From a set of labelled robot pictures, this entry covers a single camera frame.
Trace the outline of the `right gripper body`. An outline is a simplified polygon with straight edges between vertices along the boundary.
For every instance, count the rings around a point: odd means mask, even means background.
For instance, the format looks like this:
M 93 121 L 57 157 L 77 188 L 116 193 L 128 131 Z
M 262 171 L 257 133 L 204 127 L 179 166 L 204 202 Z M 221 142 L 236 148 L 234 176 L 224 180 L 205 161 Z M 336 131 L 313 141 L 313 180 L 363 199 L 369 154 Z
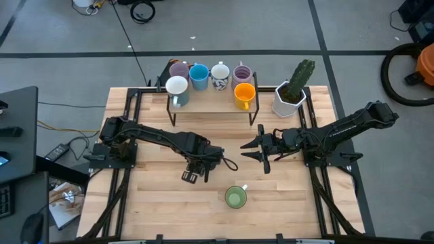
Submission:
M 264 132 L 263 124 L 258 124 L 258 145 L 260 148 L 259 161 L 263 163 L 264 173 L 271 172 L 271 166 L 268 160 L 269 155 L 282 153 L 282 140 L 273 134 Z

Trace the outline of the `orange yellow mug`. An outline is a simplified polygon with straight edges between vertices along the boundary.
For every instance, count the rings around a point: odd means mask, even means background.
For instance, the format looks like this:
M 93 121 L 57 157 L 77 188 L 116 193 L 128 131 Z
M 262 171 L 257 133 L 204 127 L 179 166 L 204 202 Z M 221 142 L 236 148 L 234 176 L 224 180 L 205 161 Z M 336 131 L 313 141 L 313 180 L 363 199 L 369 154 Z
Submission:
M 251 103 L 256 96 L 255 87 L 251 83 L 240 83 L 234 89 L 235 106 L 244 111 L 249 111 Z

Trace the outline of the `ribbed lilac mug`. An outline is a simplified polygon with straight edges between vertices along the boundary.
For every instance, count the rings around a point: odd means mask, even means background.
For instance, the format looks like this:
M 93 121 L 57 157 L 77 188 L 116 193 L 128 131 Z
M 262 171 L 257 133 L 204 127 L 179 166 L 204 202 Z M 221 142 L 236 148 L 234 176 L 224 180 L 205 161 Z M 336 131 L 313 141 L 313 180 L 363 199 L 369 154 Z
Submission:
M 244 65 L 242 61 L 233 69 L 232 89 L 235 89 L 240 83 L 251 83 L 253 72 L 251 68 Z

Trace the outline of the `teal mug white handle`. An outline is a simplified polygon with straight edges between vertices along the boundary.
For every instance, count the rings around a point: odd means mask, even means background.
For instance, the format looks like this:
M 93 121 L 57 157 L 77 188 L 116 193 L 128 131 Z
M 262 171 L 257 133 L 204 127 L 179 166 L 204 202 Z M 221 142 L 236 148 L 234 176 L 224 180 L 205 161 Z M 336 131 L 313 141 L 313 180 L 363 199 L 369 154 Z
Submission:
M 182 76 L 170 77 L 165 88 L 175 108 L 180 108 L 189 102 L 188 81 Z

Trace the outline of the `white blue patterned mug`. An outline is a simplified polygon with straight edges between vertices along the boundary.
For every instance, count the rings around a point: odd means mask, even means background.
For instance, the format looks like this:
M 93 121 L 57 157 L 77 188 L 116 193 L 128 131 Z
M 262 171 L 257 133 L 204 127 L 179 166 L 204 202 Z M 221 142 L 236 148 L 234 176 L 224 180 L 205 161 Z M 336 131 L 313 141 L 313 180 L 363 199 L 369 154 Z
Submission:
M 223 61 L 219 61 L 219 63 L 215 64 L 210 70 L 214 88 L 218 91 L 224 90 L 229 83 L 230 73 L 230 68 L 225 65 Z

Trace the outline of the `light blue mug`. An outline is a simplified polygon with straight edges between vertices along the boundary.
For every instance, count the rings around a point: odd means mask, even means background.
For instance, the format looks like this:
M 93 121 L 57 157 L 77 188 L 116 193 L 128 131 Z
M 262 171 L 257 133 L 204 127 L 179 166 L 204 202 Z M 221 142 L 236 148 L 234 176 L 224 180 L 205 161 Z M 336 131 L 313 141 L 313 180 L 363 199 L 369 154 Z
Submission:
M 204 64 L 194 63 L 189 71 L 189 77 L 193 88 L 197 91 L 204 91 L 208 88 L 209 69 Z

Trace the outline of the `mauve mug white handle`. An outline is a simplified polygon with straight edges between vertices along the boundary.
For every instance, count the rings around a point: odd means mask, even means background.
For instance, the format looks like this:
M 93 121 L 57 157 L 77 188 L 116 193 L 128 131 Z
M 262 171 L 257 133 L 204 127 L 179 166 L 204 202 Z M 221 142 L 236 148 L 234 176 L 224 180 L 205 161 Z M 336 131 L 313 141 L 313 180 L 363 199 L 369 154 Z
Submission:
M 171 77 L 181 76 L 189 80 L 190 68 L 186 62 L 175 62 L 170 66 L 169 73 Z

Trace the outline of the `light green mug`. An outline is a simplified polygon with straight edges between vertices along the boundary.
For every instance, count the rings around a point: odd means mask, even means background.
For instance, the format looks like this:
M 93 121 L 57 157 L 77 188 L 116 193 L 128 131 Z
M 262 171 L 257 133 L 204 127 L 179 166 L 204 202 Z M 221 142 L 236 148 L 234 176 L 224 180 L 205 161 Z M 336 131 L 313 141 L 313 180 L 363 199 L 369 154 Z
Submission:
M 224 196 L 226 204 L 233 209 L 242 208 L 247 202 L 247 188 L 247 184 L 228 188 Z

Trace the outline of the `white hexagonal plant pot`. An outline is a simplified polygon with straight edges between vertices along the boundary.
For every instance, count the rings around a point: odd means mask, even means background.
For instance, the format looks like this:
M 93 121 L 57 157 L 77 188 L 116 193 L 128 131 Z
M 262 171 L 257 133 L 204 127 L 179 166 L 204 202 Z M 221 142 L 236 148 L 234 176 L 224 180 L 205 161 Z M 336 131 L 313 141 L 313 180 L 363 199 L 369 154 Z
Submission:
M 290 84 L 290 81 L 284 81 L 281 85 L 279 85 L 274 92 L 274 100 L 273 100 L 273 106 L 272 110 L 273 112 L 280 118 L 286 118 L 294 115 L 298 112 L 298 109 L 301 107 L 302 103 L 306 100 L 307 96 L 302 89 L 300 92 L 300 100 L 295 103 L 288 103 L 284 102 L 283 98 L 280 96 L 279 90 L 288 84 Z

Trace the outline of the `wooden shelf black legs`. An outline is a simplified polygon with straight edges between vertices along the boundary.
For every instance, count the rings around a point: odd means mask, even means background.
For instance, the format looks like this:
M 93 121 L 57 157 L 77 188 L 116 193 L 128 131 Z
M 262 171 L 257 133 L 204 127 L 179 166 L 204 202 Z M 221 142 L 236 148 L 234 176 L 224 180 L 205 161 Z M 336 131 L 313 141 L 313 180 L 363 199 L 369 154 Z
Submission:
M 176 108 L 168 96 L 166 110 L 171 124 L 173 126 L 176 125 L 177 114 L 245 113 L 249 115 L 250 125 L 253 125 L 260 108 L 256 72 L 253 74 L 252 81 L 256 95 L 255 101 L 251 103 L 249 110 L 241 110 L 235 106 L 235 95 L 230 85 L 228 88 L 218 91 L 213 88 L 211 78 L 209 78 L 209 88 L 205 91 L 196 91 L 192 86 L 190 86 L 188 88 L 189 102 L 180 108 Z

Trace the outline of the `black power adapter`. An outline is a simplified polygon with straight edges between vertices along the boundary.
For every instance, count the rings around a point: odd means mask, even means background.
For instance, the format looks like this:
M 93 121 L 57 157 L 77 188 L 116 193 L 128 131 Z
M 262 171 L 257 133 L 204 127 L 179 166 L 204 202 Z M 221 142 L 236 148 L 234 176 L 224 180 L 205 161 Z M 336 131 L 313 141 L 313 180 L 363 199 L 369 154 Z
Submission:
M 70 146 L 68 144 L 62 144 L 60 143 L 55 147 L 53 150 L 51 150 L 46 156 L 44 156 L 45 159 L 51 162 L 56 162 L 59 158 L 61 158 L 63 155 L 65 155 L 70 150 Z

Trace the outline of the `dark grey desk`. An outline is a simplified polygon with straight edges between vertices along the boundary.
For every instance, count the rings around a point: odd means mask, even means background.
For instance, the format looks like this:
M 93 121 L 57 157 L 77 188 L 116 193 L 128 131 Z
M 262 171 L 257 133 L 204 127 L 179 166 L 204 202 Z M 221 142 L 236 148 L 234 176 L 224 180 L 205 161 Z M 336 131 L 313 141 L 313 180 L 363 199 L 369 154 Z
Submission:
M 48 174 L 39 172 L 14 182 L 14 214 L 0 219 L 0 244 L 21 244 L 25 220 L 48 203 Z

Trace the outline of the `black computer mouse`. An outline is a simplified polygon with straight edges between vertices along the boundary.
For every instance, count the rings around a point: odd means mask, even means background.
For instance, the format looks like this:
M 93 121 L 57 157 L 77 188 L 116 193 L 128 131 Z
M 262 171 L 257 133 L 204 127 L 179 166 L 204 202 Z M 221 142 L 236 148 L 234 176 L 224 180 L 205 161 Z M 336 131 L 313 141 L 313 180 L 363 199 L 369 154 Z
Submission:
M 42 213 L 31 214 L 25 219 L 20 232 L 20 244 L 40 244 L 43 222 Z

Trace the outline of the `orange vacuum cleaner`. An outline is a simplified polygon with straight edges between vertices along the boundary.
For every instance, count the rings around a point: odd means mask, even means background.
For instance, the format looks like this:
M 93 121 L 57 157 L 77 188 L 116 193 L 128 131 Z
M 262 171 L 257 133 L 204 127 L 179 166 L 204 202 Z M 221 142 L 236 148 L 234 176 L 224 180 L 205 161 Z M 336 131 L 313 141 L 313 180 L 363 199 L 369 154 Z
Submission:
M 434 88 L 434 43 L 425 47 L 416 64 L 416 70 L 405 78 L 408 85 L 425 83 Z

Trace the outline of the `black equipment case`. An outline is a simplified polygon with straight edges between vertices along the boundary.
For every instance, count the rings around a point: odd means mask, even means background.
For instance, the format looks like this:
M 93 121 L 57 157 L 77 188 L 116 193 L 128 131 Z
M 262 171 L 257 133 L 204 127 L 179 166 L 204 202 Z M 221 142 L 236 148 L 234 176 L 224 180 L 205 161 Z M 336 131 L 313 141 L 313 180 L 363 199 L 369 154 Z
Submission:
M 398 9 L 415 43 L 434 43 L 434 0 L 405 0 Z

